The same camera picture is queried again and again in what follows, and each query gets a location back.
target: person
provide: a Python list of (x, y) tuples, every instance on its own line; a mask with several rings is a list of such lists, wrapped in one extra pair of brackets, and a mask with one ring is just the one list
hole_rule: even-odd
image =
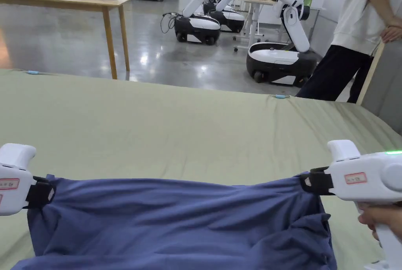
[(377, 223), (387, 225), (397, 237), (402, 239), (402, 208), (399, 206), (367, 207), (358, 217), (358, 221), (371, 229), (376, 240), (379, 240), (374, 227)]
[(331, 47), (297, 97), (335, 101), (356, 74), (348, 102), (355, 103), (380, 43), (402, 38), (401, 0), (346, 0)]

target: wooden table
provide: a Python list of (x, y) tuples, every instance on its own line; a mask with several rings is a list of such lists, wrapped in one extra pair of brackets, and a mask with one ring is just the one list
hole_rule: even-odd
[(258, 17), (260, 16), (260, 7), (261, 5), (274, 5), (276, 2), (273, 0), (240, 0), (244, 2), (251, 3), (251, 7), (249, 13), (247, 14), (246, 24), (244, 25), (241, 35), (245, 34), (246, 36), (236, 36), (236, 38), (245, 38), (249, 40), (248, 46), (234, 46), (234, 51), (238, 49), (249, 49), (251, 45), (254, 43), (255, 37), (255, 29), (257, 28)]
[(119, 8), (121, 35), (123, 40), (124, 59), (126, 70), (130, 71), (130, 63), (128, 58), (127, 34), (125, 30), (124, 10), (123, 3), (130, 0), (0, 0), (0, 3), (6, 4), (20, 4), (32, 6), (44, 6), (53, 8), (86, 10), (90, 12), (102, 12), (104, 28), (106, 31), (107, 48), (110, 58), (110, 66), (112, 70), (112, 78), (117, 80), (115, 50), (113, 47), (112, 29), (110, 24), (109, 10), (115, 7)]

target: green indicator light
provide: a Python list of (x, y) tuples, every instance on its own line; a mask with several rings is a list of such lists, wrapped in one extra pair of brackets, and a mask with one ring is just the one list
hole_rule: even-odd
[(385, 154), (388, 154), (388, 155), (397, 155), (397, 154), (402, 154), (402, 151), (385, 152)]

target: caster wheel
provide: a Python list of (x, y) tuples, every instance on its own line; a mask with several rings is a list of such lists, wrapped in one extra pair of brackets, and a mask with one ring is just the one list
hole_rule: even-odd
[(214, 39), (214, 37), (212, 37), (212, 36), (209, 36), (209, 37), (207, 37), (207, 38), (205, 39), (205, 44), (206, 44), (206, 45), (211, 46), (211, 45), (214, 45), (214, 43), (215, 43), (215, 39)]
[(176, 38), (179, 42), (187, 42), (187, 36), (185, 34), (177, 33)]
[(262, 83), (264, 81), (264, 73), (261, 71), (255, 71), (254, 72), (254, 81), (256, 83)]

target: gray panel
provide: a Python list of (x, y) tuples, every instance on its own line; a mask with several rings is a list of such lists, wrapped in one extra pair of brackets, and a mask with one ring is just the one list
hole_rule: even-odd
[(334, 30), (336, 23), (318, 15), (316, 25), (314, 26), (313, 35), (311, 37), (311, 48), (322, 57), (329, 49), (334, 38)]
[(362, 106), (402, 134), (402, 40), (385, 45)]

